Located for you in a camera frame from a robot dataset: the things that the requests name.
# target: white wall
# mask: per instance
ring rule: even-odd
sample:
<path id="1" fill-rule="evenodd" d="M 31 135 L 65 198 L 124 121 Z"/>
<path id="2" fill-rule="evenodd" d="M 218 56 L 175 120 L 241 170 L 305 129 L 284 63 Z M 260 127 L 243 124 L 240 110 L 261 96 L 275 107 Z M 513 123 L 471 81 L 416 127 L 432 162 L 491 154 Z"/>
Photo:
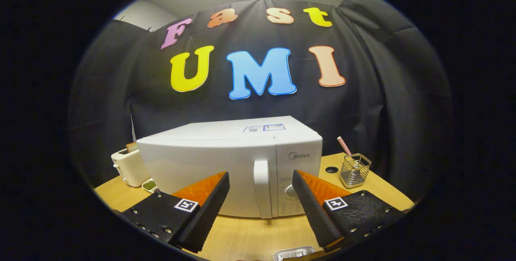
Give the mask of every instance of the white wall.
<path id="1" fill-rule="evenodd" d="M 121 19 L 122 17 L 123 22 L 134 24 L 145 30 L 150 27 L 150 31 L 157 30 L 177 19 L 175 15 L 166 9 L 146 0 L 133 2 L 117 14 L 114 19 Z"/>

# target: microwave knob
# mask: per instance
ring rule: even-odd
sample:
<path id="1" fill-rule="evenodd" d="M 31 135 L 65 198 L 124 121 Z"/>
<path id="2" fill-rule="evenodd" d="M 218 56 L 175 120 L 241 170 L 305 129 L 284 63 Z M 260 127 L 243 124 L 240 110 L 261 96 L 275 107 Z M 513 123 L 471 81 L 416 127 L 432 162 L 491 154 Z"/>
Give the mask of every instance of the microwave knob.
<path id="1" fill-rule="evenodd" d="M 293 189 L 292 185 L 289 185 L 285 191 L 289 197 L 297 199 L 297 193 L 295 192 L 295 189 Z"/>

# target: microwave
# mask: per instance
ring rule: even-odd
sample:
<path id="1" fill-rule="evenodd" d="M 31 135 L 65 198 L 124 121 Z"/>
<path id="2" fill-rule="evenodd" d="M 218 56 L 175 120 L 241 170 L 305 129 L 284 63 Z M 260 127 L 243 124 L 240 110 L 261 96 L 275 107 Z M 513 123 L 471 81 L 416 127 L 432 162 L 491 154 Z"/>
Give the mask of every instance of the microwave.
<path id="1" fill-rule="evenodd" d="M 303 214 L 293 170 L 318 176 L 323 147 L 317 132 L 291 116 L 190 123 L 136 142 L 163 193 L 227 171 L 219 214 L 248 218 Z"/>

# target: wire basket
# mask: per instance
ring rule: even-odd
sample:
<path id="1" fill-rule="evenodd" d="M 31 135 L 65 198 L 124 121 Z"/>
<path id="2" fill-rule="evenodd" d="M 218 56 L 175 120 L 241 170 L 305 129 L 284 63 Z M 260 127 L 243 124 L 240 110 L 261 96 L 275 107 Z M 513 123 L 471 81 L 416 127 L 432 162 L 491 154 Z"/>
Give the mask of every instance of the wire basket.
<path id="1" fill-rule="evenodd" d="M 345 155 L 342 162 L 342 169 L 339 175 L 341 182 L 346 188 L 361 186 L 369 173 L 371 161 L 360 153 Z"/>

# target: black foam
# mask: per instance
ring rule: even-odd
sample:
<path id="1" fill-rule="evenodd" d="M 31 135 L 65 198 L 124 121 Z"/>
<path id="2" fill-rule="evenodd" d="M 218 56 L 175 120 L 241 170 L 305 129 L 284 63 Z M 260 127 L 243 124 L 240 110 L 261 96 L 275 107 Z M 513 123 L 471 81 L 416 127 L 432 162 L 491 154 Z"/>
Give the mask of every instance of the black foam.
<path id="1" fill-rule="evenodd" d="M 215 186 L 206 202 L 194 215 L 192 220 L 177 237 L 178 245 L 186 250 L 197 253 L 202 250 L 204 241 L 212 229 L 215 218 L 229 192 L 229 173 L 224 173 L 221 180 Z"/>
<path id="2" fill-rule="evenodd" d="M 310 223 L 310 227 L 314 231 L 319 246 L 325 247 L 342 237 L 297 170 L 293 171 L 292 186 L 299 197 L 299 201 L 301 201 L 304 213 L 306 213 L 308 223 Z"/>
<path id="3" fill-rule="evenodd" d="M 331 210 L 325 202 L 322 207 L 345 237 L 341 243 L 344 247 L 370 239 L 404 215 L 366 190 L 352 193 L 341 199 L 347 206 Z"/>
<path id="4" fill-rule="evenodd" d="M 132 223 L 139 226 L 149 234 L 154 233 L 157 238 L 164 242 L 173 242 L 176 235 L 180 234 L 189 221 L 199 212 L 199 204 L 192 212 L 175 208 L 182 199 L 156 190 L 141 202 L 121 213 Z"/>

